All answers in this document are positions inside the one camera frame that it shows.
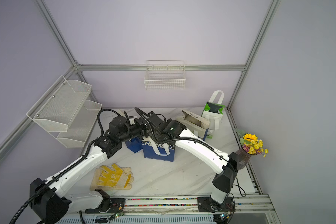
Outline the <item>blue beige tote bag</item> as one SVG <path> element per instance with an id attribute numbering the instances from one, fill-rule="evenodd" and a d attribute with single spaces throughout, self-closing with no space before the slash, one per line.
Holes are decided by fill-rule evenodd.
<path id="1" fill-rule="evenodd" d="M 210 120 L 187 110 L 182 110 L 182 116 L 177 116 L 175 119 L 185 125 L 194 135 L 205 141 L 210 128 Z"/>
<path id="2" fill-rule="evenodd" d="M 175 150 L 167 143 L 158 144 L 153 142 L 151 137 L 143 138 L 142 149 L 144 157 L 147 159 L 173 162 Z"/>
<path id="3" fill-rule="evenodd" d="M 129 122 L 129 118 L 128 118 L 129 116 L 128 116 L 127 112 L 123 112 L 123 114 Z M 125 142 L 125 145 L 130 151 L 132 151 L 134 153 L 138 153 L 143 149 L 142 140 L 139 139 L 139 138 L 133 138 L 131 140 L 128 140 L 128 141 Z"/>

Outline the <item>green white takeout bag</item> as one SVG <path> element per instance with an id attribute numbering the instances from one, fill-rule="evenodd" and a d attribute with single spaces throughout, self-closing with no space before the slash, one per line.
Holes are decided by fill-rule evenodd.
<path id="1" fill-rule="evenodd" d="M 225 94 L 221 90 L 216 90 L 206 102 L 202 117 L 210 121 L 207 138 L 212 139 L 213 134 L 219 129 L 220 122 L 223 117 L 223 109 L 225 106 L 222 104 Z"/>

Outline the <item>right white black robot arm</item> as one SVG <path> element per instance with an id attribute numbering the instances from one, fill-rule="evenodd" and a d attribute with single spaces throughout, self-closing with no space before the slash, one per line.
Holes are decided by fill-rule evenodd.
<path id="1" fill-rule="evenodd" d="M 174 134 L 173 132 L 176 130 L 174 127 L 172 130 L 164 133 L 163 136 L 157 137 L 157 131 L 153 128 L 153 122 L 148 120 L 152 115 L 146 114 L 138 107 L 135 108 L 135 111 L 146 122 L 150 130 L 150 137 L 154 143 L 173 144 L 182 148 L 203 161 L 216 173 L 212 181 L 215 188 L 211 192 L 210 200 L 211 203 L 217 204 L 220 207 L 225 205 L 225 200 L 231 192 L 238 173 L 237 155 L 235 153 L 227 154 L 212 147 L 196 137 L 187 128 L 182 129 L 179 134 Z"/>

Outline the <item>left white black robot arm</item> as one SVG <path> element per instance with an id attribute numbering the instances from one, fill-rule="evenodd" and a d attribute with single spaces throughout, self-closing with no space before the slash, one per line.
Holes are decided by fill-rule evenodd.
<path id="1" fill-rule="evenodd" d="M 135 108 L 140 115 L 131 125 L 127 116 L 117 116 L 109 129 L 101 132 L 99 138 L 91 141 L 86 152 L 57 174 L 42 180 L 35 179 L 30 184 L 30 197 L 14 214 L 10 223 L 14 224 L 27 207 L 30 207 L 41 219 L 41 224 L 55 224 L 68 213 L 82 213 L 84 210 L 106 212 L 111 207 L 111 197 L 102 189 L 81 196 L 68 196 L 68 191 L 87 173 L 111 158 L 127 140 L 135 137 L 147 137 L 151 125 L 148 114 Z"/>

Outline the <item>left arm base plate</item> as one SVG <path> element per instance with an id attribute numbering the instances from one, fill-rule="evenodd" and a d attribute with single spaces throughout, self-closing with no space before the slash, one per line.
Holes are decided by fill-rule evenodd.
<path id="1" fill-rule="evenodd" d="M 86 209 L 86 214 L 94 214 L 94 213 L 120 213 L 123 211 L 125 206 L 126 199 L 124 198 L 110 198 L 104 199 L 100 206 L 96 209 Z"/>

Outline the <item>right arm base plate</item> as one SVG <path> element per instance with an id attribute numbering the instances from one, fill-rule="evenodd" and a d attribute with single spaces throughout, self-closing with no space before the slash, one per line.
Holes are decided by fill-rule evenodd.
<path id="1" fill-rule="evenodd" d="M 235 202 L 233 197 L 226 196 L 222 203 L 218 203 L 211 199 L 211 197 L 198 197 L 197 198 L 199 212 L 233 212 L 235 210 Z"/>

